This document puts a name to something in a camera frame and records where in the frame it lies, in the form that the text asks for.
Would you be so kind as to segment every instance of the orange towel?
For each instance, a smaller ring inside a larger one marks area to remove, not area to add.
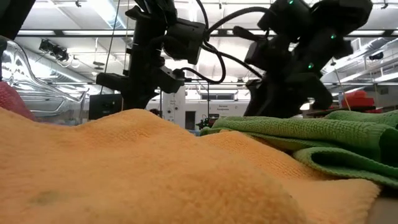
[[[241,133],[131,110],[77,127],[0,109],[0,223],[364,223],[379,189]]]

